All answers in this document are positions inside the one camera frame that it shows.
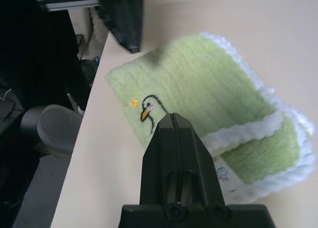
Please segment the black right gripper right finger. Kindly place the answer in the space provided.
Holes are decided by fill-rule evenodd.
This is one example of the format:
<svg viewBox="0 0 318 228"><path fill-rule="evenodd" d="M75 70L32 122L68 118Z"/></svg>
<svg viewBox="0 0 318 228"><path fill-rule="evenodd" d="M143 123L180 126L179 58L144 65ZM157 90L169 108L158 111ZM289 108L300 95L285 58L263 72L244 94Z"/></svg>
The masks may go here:
<svg viewBox="0 0 318 228"><path fill-rule="evenodd" d="M182 205L224 206L225 201L213 159L191 123L174 113L177 155L182 181L178 182L177 199Z"/></svg>

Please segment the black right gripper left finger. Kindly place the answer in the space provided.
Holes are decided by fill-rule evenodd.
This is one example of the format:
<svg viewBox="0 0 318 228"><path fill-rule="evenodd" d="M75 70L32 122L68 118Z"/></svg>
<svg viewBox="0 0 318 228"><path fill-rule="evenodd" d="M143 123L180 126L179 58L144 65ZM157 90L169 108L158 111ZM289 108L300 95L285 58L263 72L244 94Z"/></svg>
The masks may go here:
<svg viewBox="0 0 318 228"><path fill-rule="evenodd" d="M166 114L158 122L143 156L141 205L178 201L178 159L176 155L177 114Z"/></svg>

